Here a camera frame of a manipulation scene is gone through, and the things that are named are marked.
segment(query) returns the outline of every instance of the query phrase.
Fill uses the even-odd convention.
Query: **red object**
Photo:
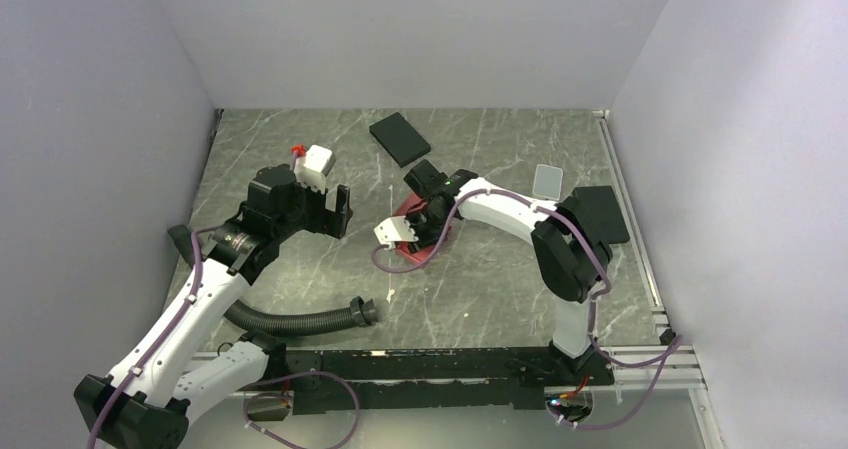
[[[577,386],[577,389],[575,389],[575,390],[573,390],[573,391],[571,391],[571,392],[567,392],[567,393],[563,394],[563,395],[562,395],[562,397],[563,397],[564,399],[574,399],[575,397],[577,397],[577,394],[579,394],[579,393],[580,393],[580,391],[582,391],[582,390],[583,390],[583,388],[584,388],[584,387],[586,387],[586,383],[588,383],[588,382],[589,382],[589,374],[586,374],[586,375],[583,377],[583,381],[581,381],[581,382],[580,382],[580,385],[579,385],[579,386]]]
[[[400,205],[398,210],[395,211],[395,213],[392,214],[392,215],[393,216],[405,216],[406,214],[408,214],[412,210],[420,209],[421,207],[424,207],[422,202],[423,201],[420,197],[416,196],[414,193],[410,194],[409,197],[407,197],[406,200],[403,201],[403,204]],[[409,252],[409,244],[408,243],[399,242],[395,251],[398,254],[400,254],[401,256],[403,256],[404,259],[417,264],[417,263],[423,261],[424,259],[426,259],[430,255],[430,253],[433,252],[433,248],[435,248],[435,247],[436,246],[430,246],[430,247],[421,249],[420,251],[413,254],[413,253]]]

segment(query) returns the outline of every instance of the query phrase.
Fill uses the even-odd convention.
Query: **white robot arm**
[[[564,236],[571,232],[551,213],[565,217],[581,232],[605,268],[612,258],[609,244],[626,242],[629,237],[611,188],[578,188],[583,191],[576,190],[563,202],[543,201],[506,191],[470,171],[459,170],[447,177],[427,160],[416,165],[404,181],[426,204],[380,223],[374,233],[382,245],[395,248],[406,242],[406,251],[417,252],[440,244],[453,217],[483,222],[521,238],[533,246],[542,279],[558,297],[552,345],[565,358],[575,361],[574,367],[588,358],[591,340],[587,327],[592,313],[589,291],[598,273],[576,241],[566,243]],[[618,212],[617,220],[600,221],[595,217],[598,189],[605,194],[606,205],[611,204]],[[622,228],[624,236],[608,240],[608,233],[601,231],[601,226],[615,225]]]
[[[248,333],[183,374],[224,312],[277,258],[282,242],[300,230],[344,236],[352,214],[348,188],[338,186],[335,210],[325,207],[334,160],[328,149],[312,146],[291,165],[258,171],[238,213],[215,229],[201,260],[191,257],[188,283],[148,334],[106,377],[88,375],[77,386],[89,447],[99,438],[119,449],[175,448],[204,412],[262,378],[280,352],[284,360],[285,344]]]

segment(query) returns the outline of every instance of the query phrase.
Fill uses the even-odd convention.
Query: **black corrugated hose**
[[[186,263],[192,266],[194,253],[191,249],[191,229],[180,224],[168,229],[168,235]],[[364,302],[359,296],[350,301],[350,307],[298,315],[266,314],[236,301],[227,309],[224,317],[246,331],[258,330],[277,337],[315,336],[357,326],[367,327],[379,322],[374,300]]]

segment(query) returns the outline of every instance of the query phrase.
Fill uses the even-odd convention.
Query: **white wall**
[[[158,316],[212,105],[156,0],[0,0],[0,447],[82,447],[73,399]]]
[[[612,109],[730,447],[848,447],[848,0],[670,0]]]
[[[218,107],[608,108],[667,0],[162,0]]]

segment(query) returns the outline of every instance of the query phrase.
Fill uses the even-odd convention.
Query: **gray marble surface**
[[[295,144],[331,148],[329,183],[351,188],[354,217],[335,240],[306,232],[283,244],[279,259],[244,301],[271,313],[306,313],[374,298],[382,322],[371,328],[291,341],[308,348],[384,349],[544,345],[554,328],[554,296],[539,275],[533,249],[475,222],[457,222],[449,243],[423,270],[389,275],[369,259],[374,226],[410,193],[399,168],[368,133],[395,112],[380,110],[228,110],[224,112],[191,218],[192,227],[232,216],[262,167],[289,160]],[[433,146],[426,156],[451,174],[470,169],[491,182],[531,194],[540,163],[561,167],[563,197],[578,185],[611,184],[610,161],[590,111],[401,109]],[[614,246],[611,295],[600,303],[598,331],[608,345],[657,344],[635,246]],[[406,263],[384,254],[392,264]],[[169,301],[188,275],[180,263]],[[391,301],[387,300],[392,292]],[[223,321],[201,348],[235,340]]]

